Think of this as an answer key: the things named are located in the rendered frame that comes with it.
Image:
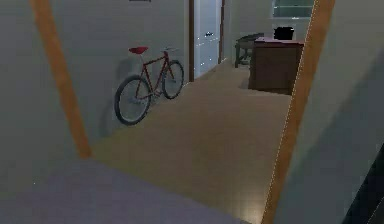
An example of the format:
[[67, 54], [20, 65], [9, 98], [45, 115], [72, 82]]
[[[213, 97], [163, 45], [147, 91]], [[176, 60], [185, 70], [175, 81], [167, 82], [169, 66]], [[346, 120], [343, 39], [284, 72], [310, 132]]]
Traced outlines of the dark wooden chair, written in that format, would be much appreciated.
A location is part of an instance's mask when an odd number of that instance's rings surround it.
[[236, 40], [235, 44], [235, 67], [240, 64], [246, 65], [245, 60], [252, 55], [253, 43], [257, 38], [263, 37], [263, 33], [255, 33], [243, 36]]

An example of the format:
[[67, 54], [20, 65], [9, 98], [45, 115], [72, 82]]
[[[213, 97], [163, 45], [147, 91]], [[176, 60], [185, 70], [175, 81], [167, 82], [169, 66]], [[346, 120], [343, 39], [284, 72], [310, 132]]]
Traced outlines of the red bicycle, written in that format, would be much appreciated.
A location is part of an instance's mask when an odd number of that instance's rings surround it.
[[[134, 126], [134, 125], [138, 124], [139, 122], [141, 122], [145, 118], [145, 116], [147, 115], [148, 110], [150, 108], [150, 104], [151, 104], [153, 97], [160, 97], [161, 95], [163, 95], [168, 100], [172, 100], [172, 99], [175, 99], [180, 94], [180, 92], [183, 88], [184, 74], [185, 74], [183, 65], [179, 60], [176, 60], [176, 59], [171, 60], [169, 57], [169, 53], [173, 52], [173, 51], [177, 51], [177, 48], [166, 47], [162, 50], [162, 56], [145, 62], [143, 59], [143, 54], [147, 50], [148, 50], [148, 47], [146, 47], [146, 46], [138, 46], [138, 47], [133, 47], [133, 48], [128, 49], [128, 51], [130, 53], [136, 54], [140, 57], [140, 59], [141, 59], [141, 72], [140, 72], [140, 74], [131, 75], [131, 76], [125, 78], [124, 81], [119, 84], [118, 89], [116, 90], [115, 95], [114, 95], [115, 116], [117, 117], [117, 119], [119, 120], [120, 123], [122, 123], [126, 126]], [[156, 85], [153, 86], [152, 82], [150, 80], [150, 74], [148, 71], [148, 66], [150, 64], [156, 63], [156, 62], [161, 61], [161, 60], [163, 60], [163, 65], [162, 65], [161, 70], [159, 72]], [[167, 79], [167, 74], [170, 74], [170, 78], [171, 78], [172, 82], [176, 82], [174, 70], [172, 69], [173, 65], [178, 66], [178, 68], [181, 72], [181, 79], [180, 79], [180, 85], [178, 86], [176, 93], [174, 95], [171, 95], [166, 89], [166, 79]], [[145, 108], [142, 111], [142, 113], [136, 119], [130, 120], [130, 119], [127, 119], [123, 116], [122, 110], [120, 107], [120, 102], [121, 102], [121, 96], [123, 94], [125, 87], [133, 81], [138, 82], [138, 85], [136, 87], [136, 91], [139, 91], [140, 85], [143, 84], [145, 86], [145, 88], [147, 89], [148, 94], [144, 95], [143, 97], [139, 97], [138, 94], [135, 94], [135, 96], [133, 98], [131, 98], [131, 101], [135, 104], [142, 104], [144, 99], [147, 100], [147, 103], [146, 103]]]

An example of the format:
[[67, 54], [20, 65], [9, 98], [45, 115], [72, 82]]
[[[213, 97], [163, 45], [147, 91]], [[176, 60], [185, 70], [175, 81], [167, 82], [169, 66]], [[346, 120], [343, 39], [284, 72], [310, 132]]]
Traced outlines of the white room door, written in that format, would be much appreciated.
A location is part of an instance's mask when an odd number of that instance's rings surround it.
[[220, 7], [222, 0], [194, 2], [194, 77], [198, 78], [218, 63]]

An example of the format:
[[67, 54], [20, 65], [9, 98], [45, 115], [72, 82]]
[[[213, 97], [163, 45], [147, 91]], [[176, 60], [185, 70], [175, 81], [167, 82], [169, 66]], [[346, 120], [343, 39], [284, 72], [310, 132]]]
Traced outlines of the dark brown wooden cabinet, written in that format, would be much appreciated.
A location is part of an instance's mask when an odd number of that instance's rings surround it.
[[248, 88], [251, 90], [291, 95], [303, 42], [258, 38], [254, 41]]

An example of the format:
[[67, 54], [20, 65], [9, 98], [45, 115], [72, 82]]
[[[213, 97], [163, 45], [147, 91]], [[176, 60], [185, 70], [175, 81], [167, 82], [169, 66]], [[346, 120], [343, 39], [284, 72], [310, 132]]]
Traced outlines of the black pot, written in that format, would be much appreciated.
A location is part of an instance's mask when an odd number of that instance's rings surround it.
[[274, 29], [274, 38], [277, 40], [292, 40], [294, 32], [293, 27], [277, 27]]

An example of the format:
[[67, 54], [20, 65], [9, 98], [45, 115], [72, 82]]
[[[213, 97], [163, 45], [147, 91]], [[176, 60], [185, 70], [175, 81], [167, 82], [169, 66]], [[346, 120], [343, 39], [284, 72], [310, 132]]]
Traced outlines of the black slanted panel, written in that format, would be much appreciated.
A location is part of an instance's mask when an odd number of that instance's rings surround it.
[[372, 163], [342, 224], [368, 224], [384, 197], [384, 143]]

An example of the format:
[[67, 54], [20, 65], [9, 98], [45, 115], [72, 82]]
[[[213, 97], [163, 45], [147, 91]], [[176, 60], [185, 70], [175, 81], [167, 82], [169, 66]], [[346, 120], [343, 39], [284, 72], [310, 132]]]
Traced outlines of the white glass-front wall cabinet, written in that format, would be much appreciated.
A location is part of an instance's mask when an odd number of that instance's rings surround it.
[[315, 0], [273, 0], [275, 18], [309, 18]]

